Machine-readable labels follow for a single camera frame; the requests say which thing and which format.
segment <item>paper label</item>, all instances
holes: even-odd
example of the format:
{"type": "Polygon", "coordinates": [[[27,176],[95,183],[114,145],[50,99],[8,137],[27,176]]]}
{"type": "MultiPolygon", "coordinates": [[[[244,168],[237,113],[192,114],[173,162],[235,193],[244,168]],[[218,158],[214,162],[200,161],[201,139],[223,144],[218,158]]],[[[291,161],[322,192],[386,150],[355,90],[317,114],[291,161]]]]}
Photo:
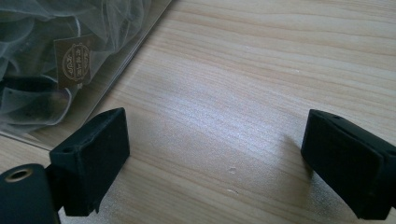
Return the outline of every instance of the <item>paper label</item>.
{"type": "Polygon", "coordinates": [[[54,41],[59,89],[91,79],[93,40],[93,35],[85,35],[54,41]]]}

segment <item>screw hole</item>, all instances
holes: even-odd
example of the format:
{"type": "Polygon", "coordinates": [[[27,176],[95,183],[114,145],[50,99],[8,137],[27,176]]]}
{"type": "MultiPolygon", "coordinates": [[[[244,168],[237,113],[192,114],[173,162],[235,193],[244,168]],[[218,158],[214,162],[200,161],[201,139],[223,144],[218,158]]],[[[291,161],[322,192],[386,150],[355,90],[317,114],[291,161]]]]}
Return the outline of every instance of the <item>screw hole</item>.
{"type": "Polygon", "coordinates": [[[15,171],[14,173],[12,173],[6,177],[6,181],[8,183],[15,183],[15,182],[23,180],[24,178],[28,177],[32,173],[33,173],[32,169],[22,169],[19,171],[15,171]]]}

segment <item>light wood surface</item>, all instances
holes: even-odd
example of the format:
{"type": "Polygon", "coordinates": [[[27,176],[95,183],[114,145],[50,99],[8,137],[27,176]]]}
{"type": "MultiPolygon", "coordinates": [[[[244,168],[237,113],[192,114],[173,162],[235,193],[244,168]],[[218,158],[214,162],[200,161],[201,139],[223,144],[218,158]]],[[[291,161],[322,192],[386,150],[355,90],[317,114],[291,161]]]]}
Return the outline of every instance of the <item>light wood surface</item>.
{"type": "MultiPolygon", "coordinates": [[[[132,156],[99,214],[63,223],[363,221],[300,155],[310,108],[396,145],[395,1],[174,1],[95,113],[132,156]]],[[[0,172],[49,164],[0,137],[0,172]]]]}

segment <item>plastic packaging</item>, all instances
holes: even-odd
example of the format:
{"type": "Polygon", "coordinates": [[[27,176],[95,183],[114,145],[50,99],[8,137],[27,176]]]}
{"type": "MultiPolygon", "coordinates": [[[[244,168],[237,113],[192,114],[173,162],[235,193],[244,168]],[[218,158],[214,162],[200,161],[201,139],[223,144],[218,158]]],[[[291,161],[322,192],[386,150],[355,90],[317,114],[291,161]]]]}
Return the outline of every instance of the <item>plastic packaging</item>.
{"type": "Polygon", "coordinates": [[[104,61],[141,30],[150,3],[3,0],[0,129],[27,133],[59,123],[82,85],[88,85],[104,61]],[[61,46],[62,41],[72,47],[66,46],[59,58],[57,53],[62,50],[57,45],[61,46]],[[89,49],[82,44],[84,41],[88,41],[89,49]],[[75,82],[62,84],[60,71],[65,75],[70,71],[72,76],[68,77],[75,82]]]}

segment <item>wood grain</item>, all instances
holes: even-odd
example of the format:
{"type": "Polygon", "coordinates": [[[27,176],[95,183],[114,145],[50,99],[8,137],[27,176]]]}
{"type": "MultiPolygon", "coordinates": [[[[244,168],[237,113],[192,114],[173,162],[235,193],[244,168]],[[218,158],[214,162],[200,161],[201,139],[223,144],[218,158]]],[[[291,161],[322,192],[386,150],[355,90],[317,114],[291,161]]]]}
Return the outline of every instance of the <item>wood grain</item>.
{"type": "MultiPolygon", "coordinates": [[[[174,1],[95,112],[125,107],[132,156],[98,215],[63,223],[372,223],[304,165],[300,146],[310,108],[396,145],[395,10],[174,1]]],[[[0,141],[1,171],[47,161],[0,141]]],[[[392,209],[376,223],[394,222],[392,209]]]]}

